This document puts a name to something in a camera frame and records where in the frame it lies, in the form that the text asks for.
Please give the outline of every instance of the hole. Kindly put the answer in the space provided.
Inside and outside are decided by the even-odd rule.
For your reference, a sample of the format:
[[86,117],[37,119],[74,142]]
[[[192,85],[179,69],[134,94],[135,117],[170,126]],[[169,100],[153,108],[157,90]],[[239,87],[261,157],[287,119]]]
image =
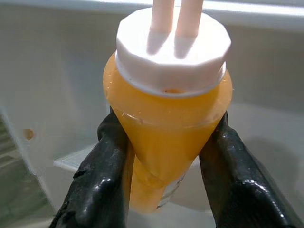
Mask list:
[[24,129],[23,135],[27,140],[31,140],[35,136],[33,129]]
[[179,89],[166,89],[164,90],[165,93],[168,93],[168,94],[182,94],[184,93],[184,91],[181,91]]

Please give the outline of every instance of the white tube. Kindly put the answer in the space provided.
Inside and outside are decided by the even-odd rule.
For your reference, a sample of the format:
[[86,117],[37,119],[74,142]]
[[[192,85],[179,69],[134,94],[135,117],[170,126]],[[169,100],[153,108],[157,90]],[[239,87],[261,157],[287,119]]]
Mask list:
[[196,37],[200,26],[203,0],[182,0],[176,35]]

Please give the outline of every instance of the yellow plastic bottle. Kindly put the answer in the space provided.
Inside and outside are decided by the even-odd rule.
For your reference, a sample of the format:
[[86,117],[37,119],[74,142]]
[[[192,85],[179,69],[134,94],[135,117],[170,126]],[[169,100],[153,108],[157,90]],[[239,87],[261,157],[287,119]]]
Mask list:
[[[167,13],[174,15],[173,29],[151,30],[149,25],[155,21],[159,7],[155,2],[153,13],[152,9],[139,10],[122,20],[117,51],[106,64],[103,76],[106,98],[136,155],[130,206],[141,212],[153,212],[170,199],[232,98],[225,64],[230,39],[224,27],[199,13],[200,26],[195,36],[186,36],[189,31],[183,31],[182,26],[187,25],[179,27],[178,21],[178,16],[181,19],[185,14],[183,8],[173,10],[169,6],[167,10],[174,11]],[[130,28],[136,21],[142,23]],[[211,34],[200,35],[203,31]],[[207,43],[211,42],[210,36],[224,40],[224,44]],[[177,56],[183,48],[187,50],[184,57]]]

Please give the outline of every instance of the white surface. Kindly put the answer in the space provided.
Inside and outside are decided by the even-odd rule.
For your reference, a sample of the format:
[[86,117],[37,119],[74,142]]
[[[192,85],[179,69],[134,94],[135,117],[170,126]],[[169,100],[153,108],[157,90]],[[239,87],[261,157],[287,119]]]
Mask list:
[[[177,36],[179,12],[175,7],[168,34],[150,30],[152,8],[138,10],[119,24],[117,69],[146,93],[174,98],[200,95],[217,86],[226,73],[231,40],[225,27],[202,14],[196,38]],[[182,93],[166,92],[171,89]]]
[[83,150],[71,153],[67,156],[54,160],[54,166],[69,170],[71,172],[76,172],[81,162],[91,152],[94,146],[95,145],[88,146]]
[[[203,8],[205,13],[225,25],[304,32],[303,4],[281,0],[285,1],[284,5],[266,5],[261,4],[261,1],[254,1],[256,4],[206,0]],[[0,0],[1,3],[129,14],[150,7],[152,0]],[[175,4],[180,5],[180,3],[181,1],[177,0]]]
[[[97,142],[96,130],[106,115],[102,71],[115,51],[118,23],[124,17],[0,7],[0,105],[17,146],[56,209],[73,173],[55,167],[54,159]],[[227,65],[235,89],[229,123],[304,220],[304,46],[299,45],[304,34],[246,26],[227,30],[232,40]],[[22,134],[29,128],[35,134],[31,141]],[[199,174],[198,169],[187,174],[173,202],[208,210]],[[192,215],[203,218],[199,212]],[[157,224],[175,227],[174,220],[180,222],[164,218]]]

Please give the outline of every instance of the squeeze bottle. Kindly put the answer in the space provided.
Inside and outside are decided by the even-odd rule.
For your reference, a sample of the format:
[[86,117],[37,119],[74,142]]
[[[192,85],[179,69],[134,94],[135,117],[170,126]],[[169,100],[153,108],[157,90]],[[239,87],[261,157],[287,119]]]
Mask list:
[[104,69],[105,96],[135,152],[130,206],[169,201],[232,98],[230,38],[202,0],[154,0],[124,18]]

